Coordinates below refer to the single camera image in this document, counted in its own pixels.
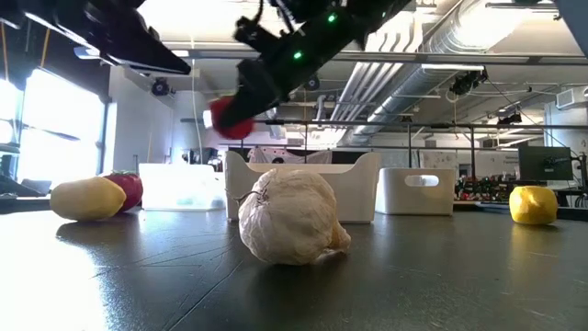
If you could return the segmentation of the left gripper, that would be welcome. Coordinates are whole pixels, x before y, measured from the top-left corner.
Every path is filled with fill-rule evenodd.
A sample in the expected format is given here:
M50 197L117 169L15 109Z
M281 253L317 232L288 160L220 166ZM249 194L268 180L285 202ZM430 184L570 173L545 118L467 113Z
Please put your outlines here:
M0 22L21 29L29 18L138 70L189 73L190 66L145 27L134 0L0 0Z

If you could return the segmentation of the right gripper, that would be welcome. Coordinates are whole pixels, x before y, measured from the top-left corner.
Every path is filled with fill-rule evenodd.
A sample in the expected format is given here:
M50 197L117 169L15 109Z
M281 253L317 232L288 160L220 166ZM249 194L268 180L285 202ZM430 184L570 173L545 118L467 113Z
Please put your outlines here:
M258 56L237 65L237 92L214 101L217 131L236 127L276 107L322 67L321 39L242 39L241 43Z

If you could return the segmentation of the red tomato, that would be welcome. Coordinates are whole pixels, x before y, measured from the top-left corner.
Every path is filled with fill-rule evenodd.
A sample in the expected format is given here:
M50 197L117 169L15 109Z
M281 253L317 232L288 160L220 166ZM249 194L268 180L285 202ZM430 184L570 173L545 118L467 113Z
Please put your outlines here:
M128 211L141 203L143 185L138 174L130 171L118 171L105 175L105 178L120 186L126 194L119 213Z
M254 120L237 108L233 96L220 97L209 104L212 128L228 140L241 140L254 130Z

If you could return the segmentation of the white garlic bulb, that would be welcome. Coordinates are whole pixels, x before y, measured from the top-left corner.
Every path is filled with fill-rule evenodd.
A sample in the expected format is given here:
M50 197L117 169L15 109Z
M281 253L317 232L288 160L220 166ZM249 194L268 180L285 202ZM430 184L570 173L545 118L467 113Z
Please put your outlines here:
M263 262L303 266L350 248L334 190L317 173L274 168L231 199L238 204L243 244Z

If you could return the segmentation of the yellow lemon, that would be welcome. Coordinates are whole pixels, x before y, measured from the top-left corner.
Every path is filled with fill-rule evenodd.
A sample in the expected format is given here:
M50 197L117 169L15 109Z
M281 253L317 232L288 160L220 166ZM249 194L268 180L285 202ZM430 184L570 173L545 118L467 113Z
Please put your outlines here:
M509 211L515 223L545 225L557 220L559 204L549 188L516 187L509 196Z
M127 196L124 190L104 177L63 182L51 192L50 207L64 219L78 222L100 221L115 215Z

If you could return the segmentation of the white dotted sheet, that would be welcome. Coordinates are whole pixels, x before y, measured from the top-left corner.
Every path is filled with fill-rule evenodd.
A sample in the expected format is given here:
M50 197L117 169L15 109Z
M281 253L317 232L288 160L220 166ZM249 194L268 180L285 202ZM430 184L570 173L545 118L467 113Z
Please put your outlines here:
M247 158L249 163L258 164L330 164L333 152L327 150L298 155L284 148L256 146L248 152Z

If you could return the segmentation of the black metal railing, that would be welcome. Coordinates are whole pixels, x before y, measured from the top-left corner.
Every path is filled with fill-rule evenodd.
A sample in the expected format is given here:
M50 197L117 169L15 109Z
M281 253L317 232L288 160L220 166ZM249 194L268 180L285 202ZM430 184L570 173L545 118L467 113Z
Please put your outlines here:
M419 123L408 121L383 122L382 130L375 133L367 143L361 145L340 145L349 127L368 125L368 121L317 121L317 120L254 120L254 130L244 139L228 140L221 137L212 127L208 127L203 137L208 147L224 148L231 145L248 147L272 147L304 150L416 150L454 151L469 153L469 162L476 163L478 152L506 151L515 149L521 141L499 143L494 147L484 147L484 138L502 139L529 131L527 142L549 137L558 147L568 144L556 135L558 133L579 132L588 134L588 125L580 124L532 124L510 125L434 122Z

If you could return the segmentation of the bright window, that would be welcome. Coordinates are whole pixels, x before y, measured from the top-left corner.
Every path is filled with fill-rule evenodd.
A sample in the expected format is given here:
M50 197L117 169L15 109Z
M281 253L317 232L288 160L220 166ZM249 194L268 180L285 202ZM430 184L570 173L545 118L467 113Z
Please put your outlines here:
M96 176L105 109L98 95L44 70L22 90L0 78L0 144L18 149L11 175L54 185Z

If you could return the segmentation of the cream plastic basket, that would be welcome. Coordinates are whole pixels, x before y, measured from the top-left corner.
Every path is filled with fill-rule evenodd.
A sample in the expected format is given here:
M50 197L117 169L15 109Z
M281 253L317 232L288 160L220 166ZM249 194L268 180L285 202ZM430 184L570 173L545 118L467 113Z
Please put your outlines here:
M340 223L371 223L374 220L380 155L366 153L352 165L329 164L249 164L229 151L223 162L227 191L226 216L238 219L238 203L233 200L249 191L257 179L273 169L304 170L321 175L334 190Z

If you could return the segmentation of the white plastic basket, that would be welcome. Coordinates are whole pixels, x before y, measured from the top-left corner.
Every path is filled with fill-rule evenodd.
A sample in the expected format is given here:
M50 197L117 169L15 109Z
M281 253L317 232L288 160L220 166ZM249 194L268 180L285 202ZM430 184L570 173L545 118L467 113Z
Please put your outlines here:
M454 185L454 169L384 167L379 170L375 211L451 216Z

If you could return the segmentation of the fluorescent ceiling light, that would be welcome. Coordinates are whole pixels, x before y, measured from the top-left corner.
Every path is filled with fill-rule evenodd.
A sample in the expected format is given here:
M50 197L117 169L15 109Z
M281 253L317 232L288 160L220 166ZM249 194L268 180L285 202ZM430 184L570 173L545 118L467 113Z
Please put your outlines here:
M421 68L424 70L444 70L444 71L483 71L485 70L484 65L475 64L435 64L435 63L423 63Z

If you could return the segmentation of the cluttered workbench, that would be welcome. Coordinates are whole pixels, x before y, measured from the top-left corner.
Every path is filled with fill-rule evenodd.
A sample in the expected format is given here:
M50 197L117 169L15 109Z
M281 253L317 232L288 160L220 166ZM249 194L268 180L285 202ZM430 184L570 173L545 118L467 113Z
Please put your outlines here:
M463 201L507 201L513 186L503 181L501 176L461 177L454 187L454 199Z

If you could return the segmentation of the black computer monitor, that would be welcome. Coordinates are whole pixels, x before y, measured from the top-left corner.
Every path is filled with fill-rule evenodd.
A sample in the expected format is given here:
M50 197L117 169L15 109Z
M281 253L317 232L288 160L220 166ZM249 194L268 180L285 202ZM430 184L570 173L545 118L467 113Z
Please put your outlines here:
M518 161L521 180L573 180L569 147L522 146Z

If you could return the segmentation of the silver ventilation duct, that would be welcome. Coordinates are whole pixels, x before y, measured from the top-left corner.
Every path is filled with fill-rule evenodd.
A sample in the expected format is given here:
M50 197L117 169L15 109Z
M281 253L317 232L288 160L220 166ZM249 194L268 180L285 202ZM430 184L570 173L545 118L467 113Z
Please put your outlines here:
M461 0L448 17L425 38L419 51L425 53L484 53L490 46L480 39L481 16L489 0ZM448 70L424 69L420 63L406 63L372 99L376 107L368 125L349 127L340 145L361 145L383 129L382 123L395 120L421 96L449 78Z

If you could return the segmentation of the white wall vent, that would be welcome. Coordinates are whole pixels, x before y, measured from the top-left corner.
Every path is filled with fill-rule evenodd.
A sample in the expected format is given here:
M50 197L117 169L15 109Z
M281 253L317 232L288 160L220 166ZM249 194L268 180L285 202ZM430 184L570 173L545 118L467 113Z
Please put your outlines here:
M562 90L556 95L556 107L558 109L565 109L566 107L573 105L575 101L576 97L574 88Z

